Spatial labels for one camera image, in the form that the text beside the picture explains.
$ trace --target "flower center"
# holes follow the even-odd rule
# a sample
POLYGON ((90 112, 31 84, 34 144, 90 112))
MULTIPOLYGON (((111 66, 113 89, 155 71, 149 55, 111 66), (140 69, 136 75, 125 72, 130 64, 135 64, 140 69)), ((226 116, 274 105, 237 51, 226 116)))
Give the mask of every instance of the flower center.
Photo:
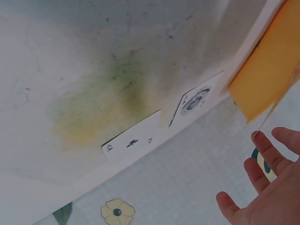
POLYGON ((120 209, 114 209, 113 210, 113 214, 116 216, 116 217, 119 217, 121 214, 122 214, 122 211, 120 209))

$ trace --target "yellow flower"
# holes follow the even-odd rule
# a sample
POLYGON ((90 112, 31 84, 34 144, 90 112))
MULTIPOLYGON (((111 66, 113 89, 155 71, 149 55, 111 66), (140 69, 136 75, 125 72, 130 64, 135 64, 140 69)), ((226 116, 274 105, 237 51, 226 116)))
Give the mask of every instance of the yellow flower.
POLYGON ((134 214, 135 209, 119 198, 101 208, 101 215, 108 225, 129 225, 134 214))

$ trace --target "green stain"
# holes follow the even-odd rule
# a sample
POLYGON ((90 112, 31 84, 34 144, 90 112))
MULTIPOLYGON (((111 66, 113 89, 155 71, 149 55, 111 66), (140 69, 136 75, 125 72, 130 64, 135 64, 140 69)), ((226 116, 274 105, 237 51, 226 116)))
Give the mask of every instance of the green stain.
POLYGON ((83 76, 75 84, 75 90, 52 101, 48 115, 56 123, 63 124, 65 132, 70 134, 92 126, 98 130, 127 129, 134 124, 124 120, 128 118, 130 123, 137 123, 151 113, 143 101, 143 75, 135 52, 122 58, 114 57, 106 71, 83 76), (125 118, 123 116, 121 121, 118 117, 122 114, 125 118))
POLYGON ((127 109, 138 114, 146 108, 141 94, 143 74, 142 64, 133 51, 124 58, 116 59, 108 74, 109 83, 117 90, 116 95, 122 95, 126 99, 127 109))

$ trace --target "playing card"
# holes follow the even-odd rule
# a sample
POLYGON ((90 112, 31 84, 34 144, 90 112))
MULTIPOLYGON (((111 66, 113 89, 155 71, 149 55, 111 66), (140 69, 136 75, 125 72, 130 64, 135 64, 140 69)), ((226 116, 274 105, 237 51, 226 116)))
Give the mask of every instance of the playing card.
POLYGON ((215 88, 219 77, 223 74, 223 71, 199 86, 193 88, 186 94, 184 94, 180 100, 180 103, 176 109, 174 117, 170 123, 184 122, 189 120, 191 115, 201 115, 201 110, 204 110, 205 103, 208 101, 210 94, 215 88))
POLYGON ((158 135, 160 113, 161 110, 157 111, 104 144, 102 150, 106 158, 111 163, 118 162, 146 145, 153 145, 158 135))

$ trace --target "flower decal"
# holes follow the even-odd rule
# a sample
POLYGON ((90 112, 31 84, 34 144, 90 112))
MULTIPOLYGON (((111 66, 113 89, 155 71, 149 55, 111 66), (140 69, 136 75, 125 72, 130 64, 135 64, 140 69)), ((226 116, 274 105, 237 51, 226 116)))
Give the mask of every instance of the flower decal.
POLYGON ((273 181, 276 179, 275 173, 271 170, 267 162, 264 160, 263 156, 260 154, 257 148, 254 149, 251 155, 252 158, 254 158, 259 166, 261 167, 263 173, 266 175, 269 181, 273 181))
POLYGON ((101 215, 108 225, 129 225, 135 209, 121 199, 111 200, 101 208, 101 215))

